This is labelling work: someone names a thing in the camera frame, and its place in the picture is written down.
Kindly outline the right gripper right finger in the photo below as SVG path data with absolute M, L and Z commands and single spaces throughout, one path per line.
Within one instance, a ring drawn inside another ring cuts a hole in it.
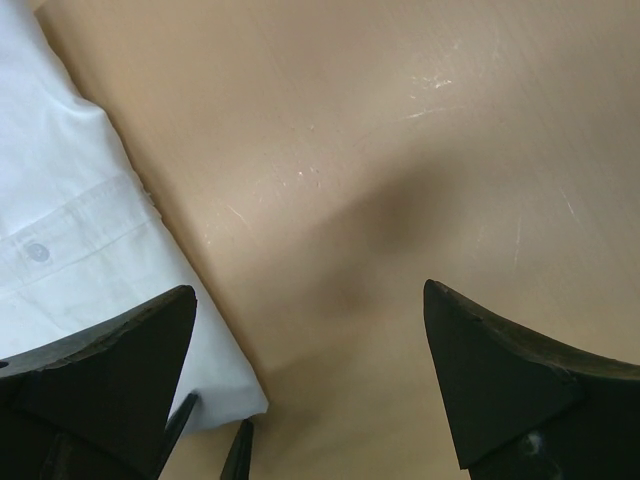
M 471 478 L 638 478 L 638 366 L 542 335 L 434 280 L 423 298 L 458 463 Z

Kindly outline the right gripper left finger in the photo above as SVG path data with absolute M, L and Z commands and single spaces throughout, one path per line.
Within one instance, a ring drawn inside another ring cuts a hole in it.
M 158 478 L 196 304 L 179 286 L 2 360 L 2 478 Z

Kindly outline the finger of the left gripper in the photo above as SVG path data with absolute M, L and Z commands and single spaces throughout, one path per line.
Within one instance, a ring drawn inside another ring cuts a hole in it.
M 199 394 L 197 392 L 189 393 L 179 408 L 170 416 L 163 440 L 164 453 L 171 453 L 175 448 L 198 401 Z
M 221 480 L 248 480 L 254 439 L 254 424 L 250 419 L 241 422 L 225 460 Z

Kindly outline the white long sleeve shirt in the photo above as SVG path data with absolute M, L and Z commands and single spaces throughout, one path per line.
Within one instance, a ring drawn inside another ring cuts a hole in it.
M 1 354 L 122 314 L 179 285 L 197 315 L 175 398 L 195 432 L 268 400 L 133 170 L 107 114 L 76 90 L 31 7 L 1 5 Z

